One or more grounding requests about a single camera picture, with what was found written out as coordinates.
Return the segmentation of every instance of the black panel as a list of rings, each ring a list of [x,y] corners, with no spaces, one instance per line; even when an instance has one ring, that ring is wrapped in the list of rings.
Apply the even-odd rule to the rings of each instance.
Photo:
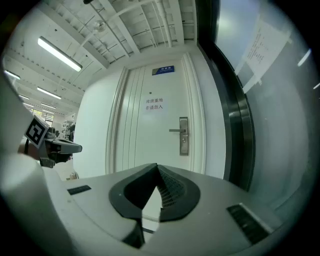
[[[136,248],[140,248],[144,243],[141,236],[142,210],[156,187],[163,206],[160,222],[184,218],[200,199],[200,189],[193,181],[156,163],[116,183],[109,192],[109,200],[122,217],[137,221],[134,231],[123,240]]]
[[[88,191],[90,189],[91,189],[91,187],[89,187],[88,185],[84,185],[84,186],[70,188],[70,189],[68,189],[68,192],[72,196],[72,195],[75,195],[75,194],[78,194],[78,193],[81,193],[84,191]]]
[[[228,212],[254,245],[265,239],[269,233],[239,204],[227,208]]]
[[[219,0],[198,0],[198,46],[214,77],[225,126],[224,180],[249,191],[255,159],[255,134],[250,106],[242,84],[225,55],[216,46]]]
[[[153,234],[154,233],[154,231],[153,230],[150,230],[150,229],[147,229],[147,228],[142,228],[142,230],[143,230],[143,232],[147,232],[147,233],[149,233],[149,234]]]

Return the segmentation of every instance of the door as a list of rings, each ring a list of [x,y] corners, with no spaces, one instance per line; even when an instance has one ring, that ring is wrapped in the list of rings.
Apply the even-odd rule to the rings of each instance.
[[[153,75],[161,68],[172,72]],[[188,102],[181,60],[131,70],[118,123],[116,171],[148,163],[189,170],[190,156],[180,152],[180,132],[169,131],[180,129],[180,118],[192,122]]]

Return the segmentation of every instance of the pipe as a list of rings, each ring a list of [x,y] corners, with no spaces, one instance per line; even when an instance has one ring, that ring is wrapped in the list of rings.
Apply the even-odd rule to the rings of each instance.
[[[171,40],[171,34],[170,34],[170,31],[169,31],[169,25],[168,25],[168,21],[167,21],[167,13],[165,11],[164,4],[163,4],[162,0],[155,0],[155,4],[158,7],[159,14],[160,14],[160,16],[162,18],[162,22],[163,22],[163,25],[164,25],[166,38],[168,40],[169,47],[171,48],[172,47],[172,40]]]
[[[166,39],[165,39],[165,35],[164,35],[164,32],[162,31],[162,26],[161,26],[161,23],[160,23],[160,20],[159,20],[159,17],[158,17],[158,14],[157,14],[157,11],[156,11],[156,8],[155,8],[155,5],[154,5],[154,2],[152,2],[152,7],[153,7],[153,10],[154,10],[154,13],[155,13],[156,19],[158,20],[158,23],[159,23],[159,27],[160,27],[160,30],[161,30],[161,34],[162,34],[162,37],[163,37],[164,46],[165,46],[165,47],[167,47],[167,45],[166,45]]]

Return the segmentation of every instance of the printed notice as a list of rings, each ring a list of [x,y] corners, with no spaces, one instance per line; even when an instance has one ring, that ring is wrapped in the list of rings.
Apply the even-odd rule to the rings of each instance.
[[[142,110],[145,114],[158,115],[167,110],[167,100],[163,97],[148,97],[142,101]]]
[[[280,54],[289,38],[289,34],[259,20],[255,33],[244,56],[255,77],[260,79]]]

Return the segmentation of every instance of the door frame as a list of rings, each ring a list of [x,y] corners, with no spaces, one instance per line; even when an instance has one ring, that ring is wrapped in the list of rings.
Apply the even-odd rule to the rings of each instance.
[[[118,125],[120,110],[124,98],[124,90],[130,71],[147,65],[165,61],[182,61],[184,78],[187,87],[187,99],[189,105],[189,156],[190,170],[195,173],[205,174],[206,170],[206,123],[202,95],[200,91],[197,73],[189,52],[179,52],[172,55],[161,56],[156,60],[146,59],[144,61],[129,64],[123,67],[116,92],[113,97],[111,114],[106,140],[106,174],[116,172],[116,145],[118,136]]]

